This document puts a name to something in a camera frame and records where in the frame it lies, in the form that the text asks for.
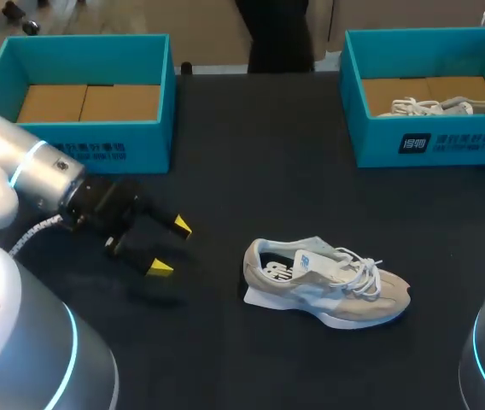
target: blue shoe box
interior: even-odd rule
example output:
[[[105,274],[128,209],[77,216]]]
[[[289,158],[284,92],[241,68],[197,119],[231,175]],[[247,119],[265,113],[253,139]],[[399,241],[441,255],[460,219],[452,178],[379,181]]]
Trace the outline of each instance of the blue shoe box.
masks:
[[[0,49],[0,115],[17,121],[30,85],[160,85],[156,120],[25,123],[93,173],[166,173],[176,76],[168,35],[12,37]]]
[[[485,28],[346,33],[340,89],[359,167],[485,164],[485,114],[374,117],[362,84],[448,76],[485,78]]]

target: shoe sole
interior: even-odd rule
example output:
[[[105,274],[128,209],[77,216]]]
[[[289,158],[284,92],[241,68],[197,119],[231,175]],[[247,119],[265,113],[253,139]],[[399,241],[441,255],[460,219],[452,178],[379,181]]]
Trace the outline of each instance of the shoe sole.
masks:
[[[390,320],[396,319],[398,316],[401,315],[401,313],[398,313],[392,316],[387,316],[385,318],[367,321],[343,320],[329,316],[327,313],[319,311],[314,307],[310,307],[296,301],[290,301],[284,299],[281,296],[272,295],[271,293],[262,292],[261,290],[254,289],[250,286],[248,286],[243,300],[249,305],[260,306],[262,308],[275,310],[302,310],[304,312],[312,314],[318,320],[320,320],[328,327],[331,327],[332,329],[340,329],[346,331],[382,325],[389,322]]]

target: cardboard insert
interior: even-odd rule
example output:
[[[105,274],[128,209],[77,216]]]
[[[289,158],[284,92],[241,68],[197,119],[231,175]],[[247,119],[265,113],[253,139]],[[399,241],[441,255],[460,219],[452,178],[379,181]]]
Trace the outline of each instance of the cardboard insert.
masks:
[[[31,85],[17,122],[157,120],[160,85]]]
[[[365,97],[372,116],[390,112],[394,100],[408,97],[439,103],[455,97],[485,101],[483,77],[428,77],[423,79],[363,79]]]

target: shoe insole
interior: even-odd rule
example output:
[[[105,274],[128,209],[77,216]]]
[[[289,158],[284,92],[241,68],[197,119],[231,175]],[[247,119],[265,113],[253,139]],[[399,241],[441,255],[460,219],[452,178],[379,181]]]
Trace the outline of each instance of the shoe insole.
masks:
[[[292,279],[292,266],[294,260],[286,256],[265,252],[260,254],[263,273],[278,282],[286,282]]]

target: sneaker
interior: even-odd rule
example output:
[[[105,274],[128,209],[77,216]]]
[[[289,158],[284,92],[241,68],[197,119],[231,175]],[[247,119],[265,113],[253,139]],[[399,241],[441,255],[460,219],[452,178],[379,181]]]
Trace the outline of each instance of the sneaker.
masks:
[[[401,117],[413,115],[473,115],[485,114],[485,101],[474,101],[464,97],[455,97],[445,102],[422,101],[407,97],[406,100],[394,100],[390,113],[380,117]]]
[[[252,242],[242,266],[243,300],[263,308],[309,312],[335,329],[388,322],[409,305],[409,284],[378,269],[381,261],[332,248],[319,237]]]
[[[485,114],[485,101],[474,101],[464,97],[455,97],[441,104],[444,114],[453,115],[452,110],[464,106],[467,114]]]

